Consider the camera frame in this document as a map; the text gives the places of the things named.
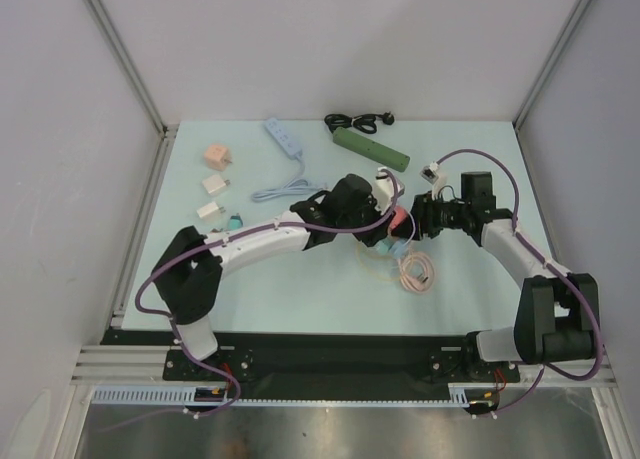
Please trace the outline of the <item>red pink cube charger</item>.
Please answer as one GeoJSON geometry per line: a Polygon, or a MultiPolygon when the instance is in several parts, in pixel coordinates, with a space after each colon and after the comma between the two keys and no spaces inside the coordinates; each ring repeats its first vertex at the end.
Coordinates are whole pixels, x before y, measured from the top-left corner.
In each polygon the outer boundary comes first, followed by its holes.
{"type": "Polygon", "coordinates": [[[394,216],[389,224],[388,234],[397,239],[410,239],[413,236],[413,220],[405,208],[397,206],[394,209],[394,216]]]}

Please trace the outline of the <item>green power strip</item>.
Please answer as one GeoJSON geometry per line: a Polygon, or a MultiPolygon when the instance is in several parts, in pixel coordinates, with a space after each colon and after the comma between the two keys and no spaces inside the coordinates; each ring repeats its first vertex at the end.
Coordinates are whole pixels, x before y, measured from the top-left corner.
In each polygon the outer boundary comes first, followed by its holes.
{"type": "Polygon", "coordinates": [[[395,149],[345,128],[332,133],[334,144],[398,172],[404,172],[410,157],[395,149]]]}

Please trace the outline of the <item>teal plug adapter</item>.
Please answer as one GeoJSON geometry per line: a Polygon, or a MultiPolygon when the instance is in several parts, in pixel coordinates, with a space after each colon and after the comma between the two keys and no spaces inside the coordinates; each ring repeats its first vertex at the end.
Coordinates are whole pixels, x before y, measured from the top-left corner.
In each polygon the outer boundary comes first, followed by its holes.
{"type": "Polygon", "coordinates": [[[227,229],[229,231],[241,229],[243,226],[244,222],[240,214],[233,214],[230,216],[227,223],[227,229]]]}

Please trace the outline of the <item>white Honor charger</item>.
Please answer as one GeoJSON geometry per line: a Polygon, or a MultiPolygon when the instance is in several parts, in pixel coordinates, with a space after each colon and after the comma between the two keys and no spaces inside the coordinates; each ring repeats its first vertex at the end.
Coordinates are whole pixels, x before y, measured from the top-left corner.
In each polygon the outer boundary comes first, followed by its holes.
{"type": "Polygon", "coordinates": [[[230,184],[231,182],[228,179],[224,179],[218,174],[209,176],[202,181],[203,188],[211,197],[215,197],[223,193],[230,184]]]}

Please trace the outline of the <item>pink deer cube socket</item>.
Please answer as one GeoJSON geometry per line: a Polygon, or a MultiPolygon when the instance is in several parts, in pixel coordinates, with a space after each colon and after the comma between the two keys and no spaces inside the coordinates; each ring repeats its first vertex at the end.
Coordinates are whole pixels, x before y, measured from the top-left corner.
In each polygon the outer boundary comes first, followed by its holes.
{"type": "Polygon", "coordinates": [[[212,144],[204,152],[206,165],[216,171],[225,171],[232,163],[231,151],[227,146],[212,144]]]}

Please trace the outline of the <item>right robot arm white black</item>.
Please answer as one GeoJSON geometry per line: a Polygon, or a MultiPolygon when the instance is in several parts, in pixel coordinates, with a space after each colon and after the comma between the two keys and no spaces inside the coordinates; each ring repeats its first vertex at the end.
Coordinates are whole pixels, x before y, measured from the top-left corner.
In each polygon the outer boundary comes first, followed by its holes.
{"type": "Polygon", "coordinates": [[[575,381],[598,372],[603,359],[598,285],[590,274],[570,271],[546,258],[520,231],[513,211],[500,208],[488,172],[461,176],[461,195],[445,200],[444,175],[426,167],[428,193],[414,199],[411,215],[418,238],[461,230],[493,256],[519,287],[513,326],[469,334],[472,348],[461,355],[463,372],[484,380],[498,362],[547,366],[575,381]]]}

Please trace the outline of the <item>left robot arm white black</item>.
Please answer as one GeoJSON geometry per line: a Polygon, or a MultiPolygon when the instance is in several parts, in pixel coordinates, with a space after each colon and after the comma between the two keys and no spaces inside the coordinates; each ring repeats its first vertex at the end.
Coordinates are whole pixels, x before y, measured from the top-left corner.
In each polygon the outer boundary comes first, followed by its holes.
{"type": "Polygon", "coordinates": [[[253,227],[200,233],[181,229],[152,269],[147,285],[156,288],[185,367],[199,379],[220,367],[219,343],[209,321],[223,278],[273,256],[302,252],[349,234],[373,247],[386,238],[403,183],[388,169],[373,182],[348,174],[330,190],[320,190],[285,212],[253,227]]]}

